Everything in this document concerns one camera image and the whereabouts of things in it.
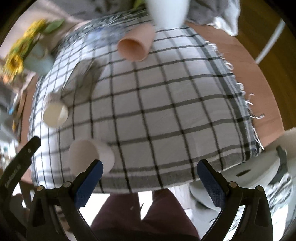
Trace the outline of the white plastic cup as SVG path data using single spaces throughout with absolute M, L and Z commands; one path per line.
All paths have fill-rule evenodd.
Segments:
M 103 163 L 103 175 L 108 174 L 115 163 L 113 150 L 109 145 L 99 140 L 75 140 L 68 151 L 68 162 L 71 174 L 77 176 L 84 172 L 94 161 Z

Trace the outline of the plaid paper cup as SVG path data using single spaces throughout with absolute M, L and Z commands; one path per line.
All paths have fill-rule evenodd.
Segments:
M 50 128 L 58 128 L 67 121 L 69 111 L 60 99 L 60 94 L 50 92 L 43 107 L 43 121 Z

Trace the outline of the smoky grey glass cup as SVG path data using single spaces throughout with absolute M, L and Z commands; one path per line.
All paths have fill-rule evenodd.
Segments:
M 76 64 L 61 88 L 61 100 L 70 107 L 88 101 L 100 78 L 106 62 L 98 58 L 84 59 Z

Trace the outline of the white round stool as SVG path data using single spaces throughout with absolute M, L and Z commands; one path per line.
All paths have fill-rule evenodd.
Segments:
M 293 196 L 295 185 L 295 128 L 268 145 L 264 152 L 222 175 L 239 186 L 265 189 L 271 209 L 284 205 Z

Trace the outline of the maroon trousers leg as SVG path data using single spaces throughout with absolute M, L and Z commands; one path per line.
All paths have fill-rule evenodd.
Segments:
M 111 194 L 91 224 L 99 240 L 199 240 L 198 232 L 169 189 L 152 193 L 140 216 L 138 193 Z

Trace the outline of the black white checked tablecloth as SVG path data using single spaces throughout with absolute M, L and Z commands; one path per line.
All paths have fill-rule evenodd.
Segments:
M 95 139 L 113 150 L 114 166 L 95 189 L 105 193 L 193 182 L 202 159 L 224 171 L 262 152 L 233 66 L 193 28 L 157 29 L 141 62 L 124 60 L 114 43 L 99 47 L 86 39 L 96 30 L 125 33 L 150 22 L 146 11 L 107 16 L 53 49 L 55 62 L 37 83 L 30 116 L 29 137 L 41 139 L 31 165 L 35 185 L 55 188 L 74 179 L 68 151 L 75 140 Z M 87 59 L 98 61 L 92 94 L 83 101 L 75 92 L 66 96 L 67 120 L 58 128 L 46 126 L 46 97 Z

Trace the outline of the light blue ribbed vase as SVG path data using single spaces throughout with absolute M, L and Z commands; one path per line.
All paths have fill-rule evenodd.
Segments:
M 45 76 L 52 69 L 54 62 L 55 60 L 48 49 L 37 42 L 24 59 L 23 65 L 26 69 Z

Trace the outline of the yellow sunflower bouquet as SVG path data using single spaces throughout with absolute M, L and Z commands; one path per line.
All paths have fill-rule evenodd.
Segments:
M 25 70 L 28 70 L 23 65 L 23 61 L 34 45 L 36 45 L 37 42 L 41 44 L 40 39 L 57 31 L 62 27 L 64 21 L 64 19 L 53 21 L 40 19 L 34 21 L 24 32 L 23 36 L 12 45 L 4 59 L 5 64 L 1 69 L 1 74 L 7 77 L 9 82 L 12 82 L 16 76 L 21 75 Z

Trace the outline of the grey patterned blanket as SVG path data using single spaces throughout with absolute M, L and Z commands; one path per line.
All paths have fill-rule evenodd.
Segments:
M 71 15 L 91 19 L 121 11 L 136 9 L 143 1 L 66 1 Z M 190 1 L 187 19 L 198 26 L 210 25 L 228 35 L 239 33 L 238 19 L 241 13 L 240 1 Z

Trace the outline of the clear plastic tumbler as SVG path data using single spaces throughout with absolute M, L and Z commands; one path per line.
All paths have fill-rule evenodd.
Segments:
M 82 49 L 96 49 L 108 45 L 117 44 L 125 35 L 125 29 L 121 26 L 105 26 L 95 28 L 83 39 Z

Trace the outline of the white plant pot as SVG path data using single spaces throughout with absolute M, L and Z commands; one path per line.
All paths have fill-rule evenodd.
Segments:
M 165 30 L 180 28 L 189 11 L 189 0 L 147 0 L 144 1 L 152 21 Z

